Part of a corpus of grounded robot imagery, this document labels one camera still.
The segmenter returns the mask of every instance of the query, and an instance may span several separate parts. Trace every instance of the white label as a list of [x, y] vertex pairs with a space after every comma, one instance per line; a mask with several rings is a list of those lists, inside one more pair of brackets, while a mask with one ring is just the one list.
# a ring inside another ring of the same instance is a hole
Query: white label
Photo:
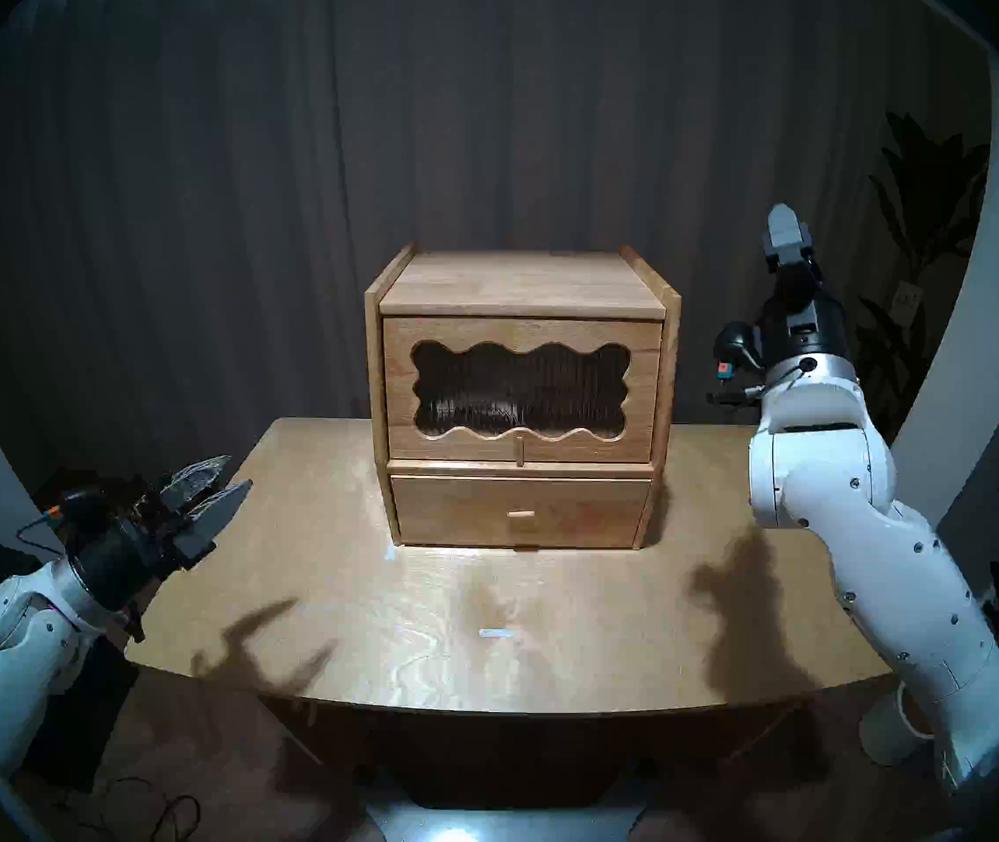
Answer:
[[889, 309], [893, 322], [902, 329], [912, 325], [912, 318], [917, 314], [917, 307], [920, 307], [920, 300], [923, 298], [923, 289], [914, 283], [900, 281], [896, 285], [896, 295], [893, 295], [893, 304]]

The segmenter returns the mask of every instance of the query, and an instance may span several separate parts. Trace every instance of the floor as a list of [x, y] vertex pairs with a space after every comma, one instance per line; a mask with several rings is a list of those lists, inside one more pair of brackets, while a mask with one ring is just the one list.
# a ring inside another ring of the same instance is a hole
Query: floor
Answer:
[[[183, 794], [199, 802], [195, 840], [383, 840], [361, 796], [383, 818], [395, 798], [414, 808], [406, 830], [384, 820], [391, 842], [918, 838], [952, 822], [930, 753], [884, 769], [857, 743], [860, 714], [889, 687], [874, 679], [781, 707], [527, 721], [313, 707], [143, 669], [92, 795], [29, 774], [16, 784], [59, 842], [173, 840], [167, 816], [151, 834]], [[606, 790], [623, 794], [590, 810]], [[451, 825], [466, 808], [473, 823]], [[182, 838], [194, 804], [179, 800], [171, 816]], [[586, 828], [577, 836], [575, 818]]]

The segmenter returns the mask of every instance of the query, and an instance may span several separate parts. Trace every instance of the cabinet side panel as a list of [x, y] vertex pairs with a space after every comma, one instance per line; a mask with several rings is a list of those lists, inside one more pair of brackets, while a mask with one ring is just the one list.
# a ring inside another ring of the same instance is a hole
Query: cabinet side panel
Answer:
[[367, 325], [367, 379], [370, 384], [370, 419], [375, 443], [375, 469], [378, 471], [378, 486], [383, 492], [383, 503], [386, 507], [386, 521], [391, 527], [391, 539], [395, 543], [402, 542], [398, 531], [398, 515], [394, 507], [394, 492], [391, 489], [391, 474], [387, 471], [387, 461], [391, 457], [391, 448], [386, 435], [386, 382], [383, 379], [383, 323], [379, 317], [378, 303], [394, 285], [398, 275], [402, 274], [409, 260], [417, 252], [415, 244], [411, 243], [391, 260], [391, 264], [383, 268], [383, 273], [375, 278], [375, 282], [363, 293], [363, 315]]
[[651, 463], [655, 478], [651, 491], [647, 493], [640, 526], [636, 529], [633, 548], [643, 546], [647, 524], [655, 507], [663, 485], [663, 466], [666, 464], [666, 446], [671, 433], [671, 407], [674, 403], [674, 371], [679, 359], [679, 315], [682, 311], [682, 297], [672, 289], [651, 265], [648, 265], [632, 247], [620, 247], [620, 256], [632, 267], [632, 271], [651, 289], [652, 294], [663, 304], [666, 311], [663, 317], [663, 339], [659, 356], [659, 384], [655, 390], [655, 422], [651, 438]]

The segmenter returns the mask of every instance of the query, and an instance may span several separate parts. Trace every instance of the cabinet door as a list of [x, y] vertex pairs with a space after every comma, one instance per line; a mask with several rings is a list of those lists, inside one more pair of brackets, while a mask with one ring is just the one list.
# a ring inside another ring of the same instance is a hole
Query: cabinet door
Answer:
[[659, 322], [389, 317], [392, 458], [651, 457]]

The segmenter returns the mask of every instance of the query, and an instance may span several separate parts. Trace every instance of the wooden top panel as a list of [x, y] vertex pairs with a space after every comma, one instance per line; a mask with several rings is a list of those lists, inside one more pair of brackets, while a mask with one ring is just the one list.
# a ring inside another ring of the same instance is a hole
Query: wooden top panel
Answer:
[[665, 313], [614, 253], [422, 253], [379, 310], [393, 317], [654, 320]]

